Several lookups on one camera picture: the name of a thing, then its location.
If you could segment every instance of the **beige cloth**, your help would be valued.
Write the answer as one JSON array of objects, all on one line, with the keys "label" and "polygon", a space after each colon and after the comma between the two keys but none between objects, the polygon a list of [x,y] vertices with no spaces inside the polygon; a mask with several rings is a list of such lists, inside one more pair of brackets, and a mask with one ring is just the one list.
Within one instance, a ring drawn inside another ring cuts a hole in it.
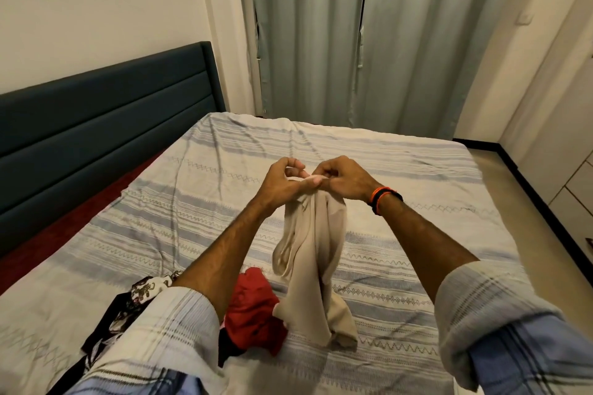
[{"label": "beige cloth", "polygon": [[319,190],[286,204],[284,234],[272,254],[274,273],[288,283],[274,317],[326,347],[358,343],[348,306],[331,289],[346,235],[346,205],[340,197]]}]

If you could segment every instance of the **beige floor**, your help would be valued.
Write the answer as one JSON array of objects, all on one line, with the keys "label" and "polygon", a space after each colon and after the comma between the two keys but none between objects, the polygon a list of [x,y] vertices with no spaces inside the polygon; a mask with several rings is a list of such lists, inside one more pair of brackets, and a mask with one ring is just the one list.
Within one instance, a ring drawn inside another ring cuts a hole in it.
[{"label": "beige floor", "polygon": [[536,293],[593,339],[593,287],[495,152],[470,151]]}]

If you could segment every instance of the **bed sheet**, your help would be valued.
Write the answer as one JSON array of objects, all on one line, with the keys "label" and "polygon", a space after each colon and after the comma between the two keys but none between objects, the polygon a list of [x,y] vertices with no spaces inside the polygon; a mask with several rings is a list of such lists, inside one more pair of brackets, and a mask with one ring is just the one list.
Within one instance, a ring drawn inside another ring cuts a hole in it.
[{"label": "bed sheet", "polygon": [[[272,164],[294,156],[312,171],[341,154],[481,259],[524,278],[467,149],[439,139],[324,127],[288,119],[205,116],[122,196],[0,297],[0,380],[45,393],[79,359],[79,347],[113,297],[147,276],[184,269],[241,211]],[[442,367],[433,305],[386,223],[346,201],[347,233],[333,289],[359,331],[356,351],[316,347],[291,331],[272,358],[251,349],[225,364],[234,393],[453,393]],[[284,209],[259,229],[243,268],[271,270]]]}]

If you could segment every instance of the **curtain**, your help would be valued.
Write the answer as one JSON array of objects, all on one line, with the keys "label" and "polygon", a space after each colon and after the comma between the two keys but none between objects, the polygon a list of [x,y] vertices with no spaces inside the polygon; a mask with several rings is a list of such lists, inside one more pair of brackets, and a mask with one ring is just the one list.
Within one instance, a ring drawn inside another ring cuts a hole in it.
[{"label": "curtain", "polygon": [[503,2],[254,0],[266,116],[451,139]]},{"label": "curtain", "polygon": [[266,117],[348,125],[362,0],[254,0]]},{"label": "curtain", "polygon": [[504,0],[365,0],[350,124],[451,139]]}]

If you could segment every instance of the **sleeve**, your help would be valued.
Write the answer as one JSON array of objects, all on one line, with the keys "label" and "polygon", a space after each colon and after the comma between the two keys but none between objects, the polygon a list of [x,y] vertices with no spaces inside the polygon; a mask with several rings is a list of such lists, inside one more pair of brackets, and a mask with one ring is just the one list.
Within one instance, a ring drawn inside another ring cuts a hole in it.
[{"label": "sleeve", "polygon": [[220,393],[217,314],[206,297],[165,289],[69,393]]},{"label": "sleeve", "polygon": [[469,354],[486,395],[593,391],[593,343],[553,315],[503,326]]},{"label": "sleeve", "polygon": [[[435,300],[443,366],[459,386],[475,391],[478,378],[470,348],[509,324],[508,328],[515,328],[518,321],[538,316],[563,322],[560,310],[534,294],[524,276],[482,261],[455,269],[441,283]],[[564,340],[564,336],[557,337],[558,343]]]}]

